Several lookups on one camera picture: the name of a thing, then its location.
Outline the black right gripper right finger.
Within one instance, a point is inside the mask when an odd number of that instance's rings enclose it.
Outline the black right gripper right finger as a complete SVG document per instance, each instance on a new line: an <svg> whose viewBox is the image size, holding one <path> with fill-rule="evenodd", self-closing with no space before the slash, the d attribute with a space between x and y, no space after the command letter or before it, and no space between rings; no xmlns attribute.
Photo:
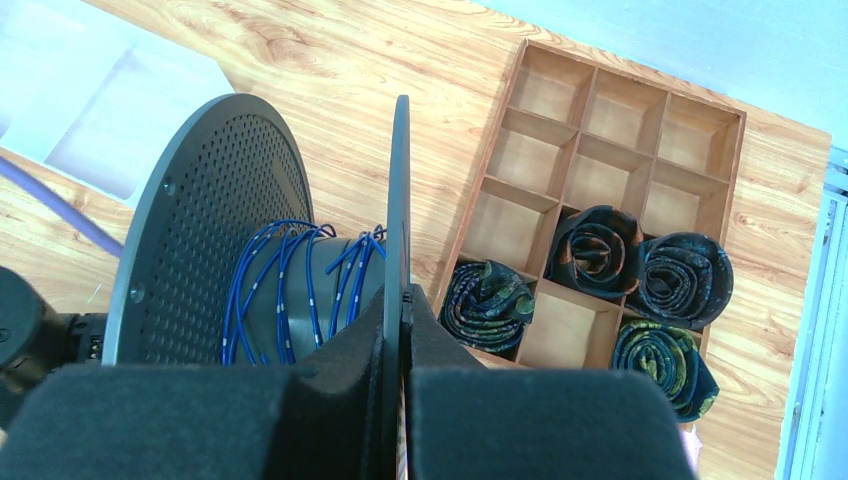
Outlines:
<svg viewBox="0 0 848 480"><path fill-rule="evenodd" d="M690 479L676 418L645 376L491 369L414 286L403 323L415 479Z"/></svg>

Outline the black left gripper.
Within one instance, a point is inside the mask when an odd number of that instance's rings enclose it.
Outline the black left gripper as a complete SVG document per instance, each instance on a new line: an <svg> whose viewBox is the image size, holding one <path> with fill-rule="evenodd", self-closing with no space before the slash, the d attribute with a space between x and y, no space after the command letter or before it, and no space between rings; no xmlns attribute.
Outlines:
<svg viewBox="0 0 848 480"><path fill-rule="evenodd" d="M23 277L1 269L1 429L29 392L66 364L102 361L105 313L59 313Z"/></svg>

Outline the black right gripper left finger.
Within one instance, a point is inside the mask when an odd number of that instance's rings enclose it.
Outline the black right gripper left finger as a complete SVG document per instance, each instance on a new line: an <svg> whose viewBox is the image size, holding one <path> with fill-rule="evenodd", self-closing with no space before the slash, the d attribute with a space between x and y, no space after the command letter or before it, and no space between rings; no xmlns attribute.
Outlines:
<svg viewBox="0 0 848 480"><path fill-rule="evenodd" d="M75 365L25 401L5 479L375 479L384 296L292 367Z"/></svg>

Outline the dark grey filament spool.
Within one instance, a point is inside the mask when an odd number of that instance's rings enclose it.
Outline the dark grey filament spool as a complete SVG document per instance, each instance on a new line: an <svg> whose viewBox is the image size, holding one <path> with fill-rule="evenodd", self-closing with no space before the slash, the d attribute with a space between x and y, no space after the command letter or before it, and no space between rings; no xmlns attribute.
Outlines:
<svg viewBox="0 0 848 480"><path fill-rule="evenodd" d="M228 94L203 105L165 148L133 216L103 363L292 367L382 293L375 479L394 478L413 288L410 163L410 101L402 95L387 222L345 239L315 221L302 156L268 102Z"/></svg>

